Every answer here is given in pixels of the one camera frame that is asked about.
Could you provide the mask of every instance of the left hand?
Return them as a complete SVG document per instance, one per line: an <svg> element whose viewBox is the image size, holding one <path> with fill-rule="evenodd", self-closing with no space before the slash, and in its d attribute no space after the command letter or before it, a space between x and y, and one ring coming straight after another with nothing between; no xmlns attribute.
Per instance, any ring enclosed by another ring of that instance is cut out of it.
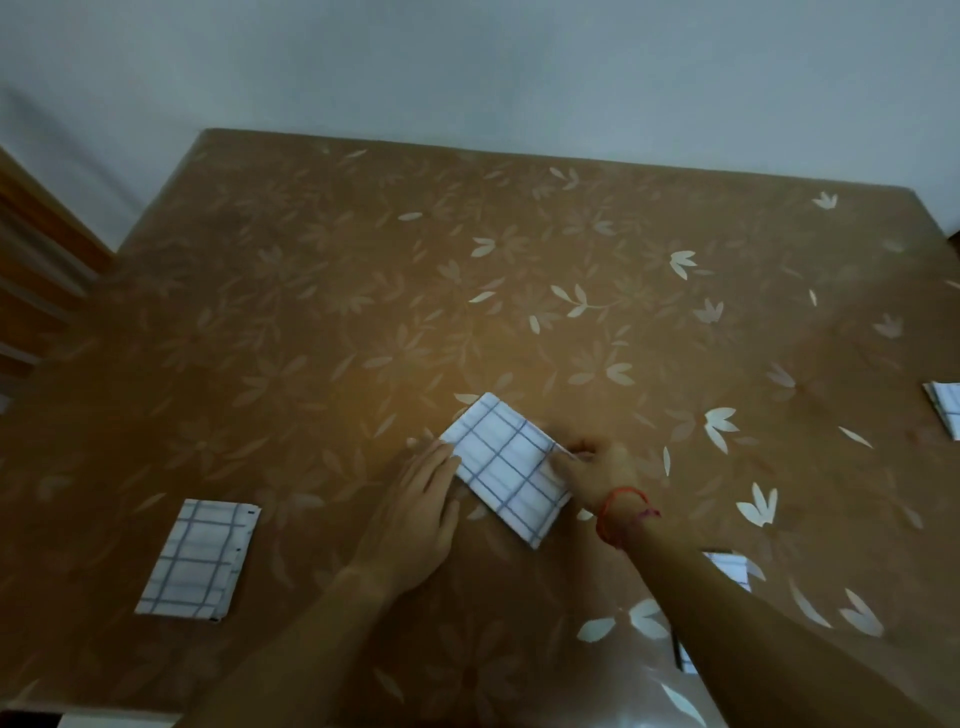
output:
<svg viewBox="0 0 960 728"><path fill-rule="evenodd" d="M350 568L394 599L417 587L450 553L460 502L446 502L460 465L440 440L411 462L383 497Z"/></svg>

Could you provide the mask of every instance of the red string bracelet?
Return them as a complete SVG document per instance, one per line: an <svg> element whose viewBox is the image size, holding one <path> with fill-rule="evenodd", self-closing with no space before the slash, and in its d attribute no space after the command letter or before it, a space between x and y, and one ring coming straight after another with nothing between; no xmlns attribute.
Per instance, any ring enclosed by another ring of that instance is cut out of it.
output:
<svg viewBox="0 0 960 728"><path fill-rule="evenodd" d="M608 532L607 527L604 525L604 518L607 516L607 512L610 510L610 507L613 505L613 501L616 499L616 497L624 493L633 493L635 496L640 496L644 503L646 503L648 506L650 505L650 499L647 497L647 494L638 488L614 488L607 494L607 499L604 500L603 505L600 507L600 512L597 514L597 536L600 537L600 540L604 544L613 546L614 548L622 548L622 546L620 545L619 540L615 540ZM656 508L646 508L630 519L630 522L621 530L627 530L628 528L633 527L648 516L659 517L660 511L658 511Z"/></svg>

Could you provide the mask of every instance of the hand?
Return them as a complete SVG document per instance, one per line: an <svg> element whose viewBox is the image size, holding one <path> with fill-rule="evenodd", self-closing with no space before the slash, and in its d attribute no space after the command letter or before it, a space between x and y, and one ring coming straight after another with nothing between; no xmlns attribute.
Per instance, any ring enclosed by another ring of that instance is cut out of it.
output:
<svg viewBox="0 0 960 728"><path fill-rule="evenodd" d="M554 452L550 467L591 513L600 510L614 488L637 487L634 458L622 443L585 438L564 447L578 457Z"/></svg>
<svg viewBox="0 0 960 728"><path fill-rule="evenodd" d="M377 507L350 568L393 600L418 586L450 553L460 502L446 502L460 465L440 440L414 459Z"/></svg>

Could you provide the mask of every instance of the wooden chair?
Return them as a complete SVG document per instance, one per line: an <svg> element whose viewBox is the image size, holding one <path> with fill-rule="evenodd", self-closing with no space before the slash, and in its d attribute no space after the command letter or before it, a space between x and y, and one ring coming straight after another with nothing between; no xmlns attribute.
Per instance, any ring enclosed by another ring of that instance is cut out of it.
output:
<svg viewBox="0 0 960 728"><path fill-rule="evenodd" d="M11 397L17 381L30 375L112 259L0 150L0 394Z"/></svg>

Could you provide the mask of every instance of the floral tablecloth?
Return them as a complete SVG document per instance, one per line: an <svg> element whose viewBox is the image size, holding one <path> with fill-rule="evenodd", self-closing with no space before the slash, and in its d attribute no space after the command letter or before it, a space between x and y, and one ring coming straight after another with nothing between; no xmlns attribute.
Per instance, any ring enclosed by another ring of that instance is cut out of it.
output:
<svg viewBox="0 0 960 728"><path fill-rule="evenodd" d="M0 422L0 691L182 711L490 391L627 442L760 598L960 724L960 449L920 387L960 378L958 321L905 189L207 132ZM186 497L263 508L218 624L133 614ZM533 551L457 497L338 723L721 722L593 521Z"/></svg>

